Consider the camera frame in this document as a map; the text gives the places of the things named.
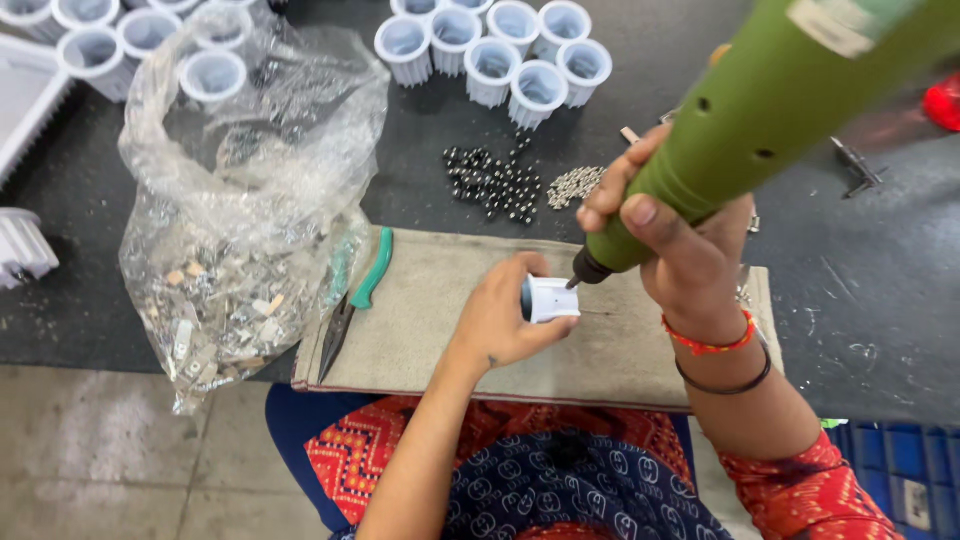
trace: beige cloth mat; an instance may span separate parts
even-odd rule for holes
[[[373,292],[373,308],[353,315],[343,351],[323,384],[318,377],[326,324],[309,327],[297,355],[293,386],[421,394],[469,293],[494,264],[516,251],[537,251],[546,256],[555,277],[569,277],[580,248],[543,240],[395,229],[394,257]],[[774,365],[782,370],[766,268],[751,271],[747,292]],[[581,286],[579,296],[583,316],[572,335],[533,358],[491,371],[477,385],[475,396],[687,410],[684,382],[660,325],[660,307],[643,291],[639,272]]]

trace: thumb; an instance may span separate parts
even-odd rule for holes
[[[723,255],[672,208],[650,195],[634,195],[620,208],[623,225],[654,250],[681,279],[713,276]]]
[[[564,339],[580,322],[580,317],[557,317],[549,323],[530,324],[520,327],[517,333],[517,353],[528,358],[554,343]]]

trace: green plier handle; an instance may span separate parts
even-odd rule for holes
[[[394,255],[394,230],[389,227],[380,228],[380,247],[376,252],[376,261],[373,262],[373,268],[364,278],[363,282],[353,293],[350,304],[357,309],[370,309],[373,304],[370,302],[370,295],[380,284],[383,275],[387,273],[387,267],[390,266],[390,259]]]

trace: blue crate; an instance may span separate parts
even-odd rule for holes
[[[908,540],[960,540],[960,430],[850,422],[827,434]]]

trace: red thread bracelet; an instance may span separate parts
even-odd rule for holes
[[[662,315],[663,327],[666,329],[666,332],[670,334],[670,337],[673,337],[678,342],[689,347],[694,356],[712,354],[712,353],[725,353],[726,351],[735,351],[744,347],[747,343],[750,342],[750,339],[754,337],[754,332],[756,331],[756,324],[754,323],[754,316],[750,314],[750,311],[743,309],[744,316],[747,317],[747,332],[743,334],[738,341],[731,343],[730,345],[721,345],[714,346],[708,345],[706,343],[701,343],[699,341],[694,341],[692,339],[683,337],[679,335],[677,331],[670,328],[670,324],[666,322],[666,315]]]

